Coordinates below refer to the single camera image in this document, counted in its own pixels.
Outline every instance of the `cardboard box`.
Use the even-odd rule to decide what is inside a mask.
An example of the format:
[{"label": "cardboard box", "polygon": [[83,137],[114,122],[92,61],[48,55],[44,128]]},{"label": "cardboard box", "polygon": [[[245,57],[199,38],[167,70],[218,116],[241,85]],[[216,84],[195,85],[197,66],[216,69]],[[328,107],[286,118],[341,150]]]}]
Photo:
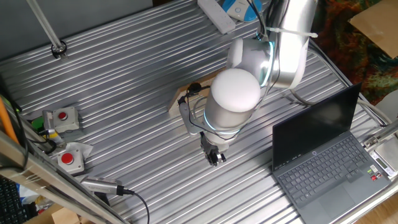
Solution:
[{"label": "cardboard box", "polygon": [[349,22],[388,56],[398,56],[398,0],[382,0]]},{"label": "cardboard box", "polygon": [[31,218],[25,224],[94,224],[87,218],[78,216],[75,212],[54,204],[46,211]]}]

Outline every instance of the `fabric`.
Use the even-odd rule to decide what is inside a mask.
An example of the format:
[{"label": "fabric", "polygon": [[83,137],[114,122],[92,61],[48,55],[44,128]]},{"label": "fabric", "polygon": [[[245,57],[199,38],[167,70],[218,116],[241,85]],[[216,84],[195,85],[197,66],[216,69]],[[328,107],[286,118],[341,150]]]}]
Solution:
[{"label": "fabric", "polygon": [[398,57],[390,58],[348,21],[379,1],[318,0],[312,26],[317,45],[353,84],[363,82],[361,93],[374,105],[398,90]]}]

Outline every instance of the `aluminum profile table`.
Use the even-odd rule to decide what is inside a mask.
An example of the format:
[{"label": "aluminum profile table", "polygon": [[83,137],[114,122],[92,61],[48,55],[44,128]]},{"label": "aluminum profile table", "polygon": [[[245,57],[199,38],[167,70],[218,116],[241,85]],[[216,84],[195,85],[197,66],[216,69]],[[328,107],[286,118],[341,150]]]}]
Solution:
[{"label": "aluminum profile table", "polygon": [[[0,73],[27,119],[76,107],[84,132],[76,142],[94,146],[86,170],[144,197],[151,223],[302,223],[270,170],[272,126],[305,109],[288,90],[270,92],[218,167],[209,166],[179,114],[166,110],[178,87],[224,67],[231,41],[252,37],[257,26],[238,22],[221,35],[195,1],[173,1],[67,38],[68,60],[46,46],[0,62]],[[309,52],[296,90],[319,101],[346,84]],[[357,106],[358,140],[379,129]],[[123,218],[146,223],[139,199],[109,201]]]}]

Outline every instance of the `laptop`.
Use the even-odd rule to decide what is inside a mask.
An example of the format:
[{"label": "laptop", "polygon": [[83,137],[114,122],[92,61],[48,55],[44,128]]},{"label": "laptop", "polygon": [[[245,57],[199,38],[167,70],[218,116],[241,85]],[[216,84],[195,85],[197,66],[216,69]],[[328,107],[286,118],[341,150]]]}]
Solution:
[{"label": "laptop", "polygon": [[275,125],[272,171],[306,224],[331,223],[390,184],[349,131],[361,85]]}]

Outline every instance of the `red button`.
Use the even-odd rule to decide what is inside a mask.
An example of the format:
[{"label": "red button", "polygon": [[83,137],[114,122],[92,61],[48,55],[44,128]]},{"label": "red button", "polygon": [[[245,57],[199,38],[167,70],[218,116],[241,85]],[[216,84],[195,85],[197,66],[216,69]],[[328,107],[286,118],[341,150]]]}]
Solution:
[{"label": "red button", "polygon": [[65,153],[64,155],[62,155],[61,161],[64,164],[68,164],[69,165],[69,164],[71,164],[73,162],[73,155],[70,154],[70,153]]},{"label": "red button", "polygon": [[66,120],[68,118],[68,115],[65,112],[61,112],[60,114],[58,114],[58,118],[63,121]]}]

